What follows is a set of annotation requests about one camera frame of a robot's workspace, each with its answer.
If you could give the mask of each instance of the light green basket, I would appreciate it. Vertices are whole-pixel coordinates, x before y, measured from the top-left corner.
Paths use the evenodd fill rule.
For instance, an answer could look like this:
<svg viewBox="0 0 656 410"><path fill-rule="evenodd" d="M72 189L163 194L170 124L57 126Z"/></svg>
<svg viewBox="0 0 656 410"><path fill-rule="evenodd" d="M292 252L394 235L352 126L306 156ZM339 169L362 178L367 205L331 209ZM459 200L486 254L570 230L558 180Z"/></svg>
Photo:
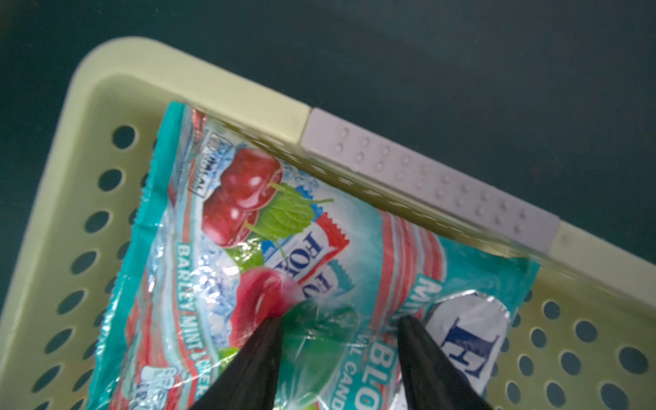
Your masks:
<svg viewBox="0 0 656 410"><path fill-rule="evenodd" d="M299 144L309 106L155 41L110 41L72 79L39 185L0 322L3 409L85 405L102 314L171 100L441 235L495 253L525 252L307 154ZM656 266L565 222L547 255L534 256L544 266L487 400L504 410L656 409Z"/></svg>

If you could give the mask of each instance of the candy wrapper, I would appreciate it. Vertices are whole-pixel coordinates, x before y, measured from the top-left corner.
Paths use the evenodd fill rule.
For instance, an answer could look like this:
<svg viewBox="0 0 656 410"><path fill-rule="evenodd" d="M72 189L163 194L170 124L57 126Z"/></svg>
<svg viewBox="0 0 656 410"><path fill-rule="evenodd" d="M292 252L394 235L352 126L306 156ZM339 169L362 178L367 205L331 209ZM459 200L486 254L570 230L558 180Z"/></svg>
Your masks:
<svg viewBox="0 0 656 410"><path fill-rule="evenodd" d="M413 315L481 392L537 266L375 209L171 103L87 409L187 409L267 317L283 317L276 408L399 405Z"/></svg>

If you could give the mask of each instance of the green mint leaf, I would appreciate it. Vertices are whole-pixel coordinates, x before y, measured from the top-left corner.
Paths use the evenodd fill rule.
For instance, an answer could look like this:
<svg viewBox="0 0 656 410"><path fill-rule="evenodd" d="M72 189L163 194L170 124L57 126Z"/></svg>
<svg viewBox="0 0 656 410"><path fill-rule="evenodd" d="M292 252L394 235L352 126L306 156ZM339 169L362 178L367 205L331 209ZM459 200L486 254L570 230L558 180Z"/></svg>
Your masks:
<svg viewBox="0 0 656 410"><path fill-rule="evenodd" d="M280 184L276 196L260 211L255 228L266 239L279 241L303 232L313 219L310 200L289 185Z"/></svg>
<svg viewBox="0 0 656 410"><path fill-rule="evenodd" d="M253 237L253 235L236 247L227 248L223 251L235 261L240 273L264 265L260 240Z"/></svg>
<svg viewBox="0 0 656 410"><path fill-rule="evenodd" d="M239 353L239 349L236 347L229 347L218 350L218 368L221 373L226 370L237 353Z"/></svg>

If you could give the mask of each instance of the red cherry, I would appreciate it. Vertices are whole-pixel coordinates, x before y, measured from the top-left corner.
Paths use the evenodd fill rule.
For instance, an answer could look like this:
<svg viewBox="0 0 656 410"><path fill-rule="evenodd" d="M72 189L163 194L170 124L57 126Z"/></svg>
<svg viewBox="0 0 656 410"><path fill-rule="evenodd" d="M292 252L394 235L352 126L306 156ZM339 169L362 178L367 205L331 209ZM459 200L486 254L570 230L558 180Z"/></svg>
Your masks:
<svg viewBox="0 0 656 410"><path fill-rule="evenodd" d="M251 233L246 223L255 225L258 212L239 209L228 201L219 188L203 205L203 232L222 248L235 247Z"/></svg>
<svg viewBox="0 0 656 410"><path fill-rule="evenodd" d="M221 175L221 188L230 201L246 211L261 209L273 199L283 178L280 162L264 151L244 148L235 155L232 164Z"/></svg>
<svg viewBox="0 0 656 410"><path fill-rule="evenodd" d="M237 288L237 306L230 316L230 346L241 348L266 318L278 318L305 300L298 283L280 272L253 268L244 272Z"/></svg>

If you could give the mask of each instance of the dark green surface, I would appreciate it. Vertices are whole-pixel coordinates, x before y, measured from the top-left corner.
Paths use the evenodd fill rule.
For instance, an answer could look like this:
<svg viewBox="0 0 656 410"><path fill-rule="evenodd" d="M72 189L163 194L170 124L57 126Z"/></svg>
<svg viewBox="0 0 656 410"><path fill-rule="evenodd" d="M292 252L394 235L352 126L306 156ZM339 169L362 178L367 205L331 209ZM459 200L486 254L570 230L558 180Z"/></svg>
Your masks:
<svg viewBox="0 0 656 410"><path fill-rule="evenodd" d="M656 262L653 1L16 3L0 31L0 300L73 70L123 35L320 106Z"/></svg>

